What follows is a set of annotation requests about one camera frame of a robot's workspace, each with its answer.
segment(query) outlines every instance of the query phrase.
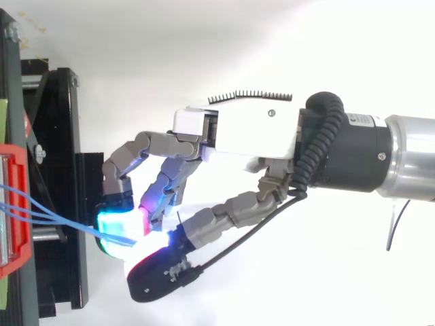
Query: metal rod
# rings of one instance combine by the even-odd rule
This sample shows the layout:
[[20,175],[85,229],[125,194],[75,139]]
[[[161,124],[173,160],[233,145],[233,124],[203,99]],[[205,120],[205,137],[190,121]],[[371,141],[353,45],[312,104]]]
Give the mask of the metal rod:
[[59,240],[59,235],[54,226],[33,228],[33,241],[53,241],[53,240]]
[[41,82],[42,75],[21,76],[23,90],[36,90]]

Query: label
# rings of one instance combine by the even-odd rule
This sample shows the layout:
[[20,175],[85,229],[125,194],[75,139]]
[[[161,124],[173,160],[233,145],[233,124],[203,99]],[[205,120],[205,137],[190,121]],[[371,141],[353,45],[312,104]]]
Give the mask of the label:
[[375,123],[371,115],[356,114],[356,113],[346,113],[349,119],[349,124],[352,126],[359,127],[374,127]]
[[375,121],[375,126],[376,127],[385,127],[385,128],[387,128],[387,122],[385,122],[384,119],[382,119],[380,117],[373,117],[373,120]]

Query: black cable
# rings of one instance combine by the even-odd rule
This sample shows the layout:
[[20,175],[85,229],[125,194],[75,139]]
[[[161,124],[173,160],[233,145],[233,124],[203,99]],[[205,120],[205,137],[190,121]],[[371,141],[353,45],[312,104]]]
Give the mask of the black cable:
[[397,220],[394,224],[393,230],[391,231],[391,236],[388,239],[387,251],[389,251],[392,248],[394,232],[396,232],[396,228],[397,228],[397,225],[399,224],[400,218],[402,217],[403,212],[405,212],[405,209],[407,208],[407,206],[410,202],[411,202],[411,200],[408,200],[406,202],[406,204],[403,206],[402,210],[400,211],[399,216],[397,217]]
[[277,210],[267,215],[259,224],[248,231],[244,236],[230,245],[227,249],[217,254],[210,259],[207,263],[197,266],[196,269],[201,273],[208,267],[212,266],[217,261],[221,260],[227,254],[231,253],[238,246],[244,243],[247,239],[251,238],[263,226],[271,221],[275,216],[284,211],[286,208],[304,200],[307,197],[307,186],[313,176],[314,171],[318,168],[320,162],[328,154],[331,144],[334,142],[338,132],[341,129],[341,122],[344,116],[344,107],[341,99],[329,92],[320,92],[310,96],[306,103],[307,109],[313,109],[317,112],[323,113],[325,119],[322,122],[319,131],[314,139],[310,141],[304,153],[301,155],[294,167],[294,174],[289,186],[293,187],[288,191],[289,196],[295,198],[289,200]]
[[230,245],[228,248],[223,250],[221,253],[218,253],[215,257],[211,258],[207,263],[198,266],[198,269],[200,271],[206,270],[208,267],[212,266],[213,264],[217,263],[219,260],[227,256],[227,254],[231,253],[233,250],[235,250],[238,246],[240,246],[242,243],[244,243],[247,239],[251,238],[255,233],[257,233],[263,226],[265,226],[268,222],[270,222],[275,216],[277,216],[279,213],[287,209],[288,207],[292,206],[293,204],[296,204],[297,202],[300,202],[301,200],[304,200],[306,198],[305,196],[296,197],[285,204],[282,204],[278,209],[274,210],[271,214],[267,215],[265,219],[263,219],[259,224],[257,224],[255,227],[253,227],[250,231],[248,231],[244,236],[242,236],[240,239],[238,239],[236,242],[234,242],[232,245]]

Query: white background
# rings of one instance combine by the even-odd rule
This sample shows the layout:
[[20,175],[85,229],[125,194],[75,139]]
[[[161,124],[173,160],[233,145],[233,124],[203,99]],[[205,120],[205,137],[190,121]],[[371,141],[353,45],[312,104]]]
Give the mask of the white background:
[[[108,156],[141,130],[166,132],[175,110],[235,89],[291,92],[294,109],[329,90],[348,112],[435,117],[431,0],[3,0],[0,7],[23,25],[23,58],[48,57],[52,69],[80,76],[82,151]],[[136,199],[160,163],[132,174]],[[255,189],[257,177],[201,166],[181,216]],[[121,261],[89,238],[89,303],[80,311],[60,304],[41,325],[433,325],[435,207],[412,202],[387,253],[391,209],[376,193],[312,189],[196,282],[150,304],[129,298]],[[243,232],[227,232],[192,259],[205,261]]]

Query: robotic finger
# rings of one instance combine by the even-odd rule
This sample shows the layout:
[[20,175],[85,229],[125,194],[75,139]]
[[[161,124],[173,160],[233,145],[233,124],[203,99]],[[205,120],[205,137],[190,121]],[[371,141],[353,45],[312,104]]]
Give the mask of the robotic finger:
[[[209,105],[179,110],[170,133],[141,132],[104,163],[105,196],[98,226],[111,233],[114,225],[120,225],[119,235],[138,240],[128,253],[118,255],[126,259],[134,300],[157,300],[191,283],[205,266],[192,267],[188,253],[216,241],[232,227],[255,225],[241,241],[212,259],[214,264],[277,213],[305,199],[307,187],[435,199],[435,151],[429,150],[435,146],[434,120],[393,115],[384,121],[345,114],[340,98],[328,92],[310,97],[306,109],[293,108],[291,99],[266,92],[215,96]],[[135,208],[127,174],[149,155],[167,159]],[[175,230],[162,232],[164,212],[181,204],[187,178],[201,162],[266,172],[257,192],[203,209]],[[286,202],[288,196],[294,198]],[[131,228],[133,235],[128,233],[128,214],[138,221]],[[144,236],[147,225],[153,232]]]

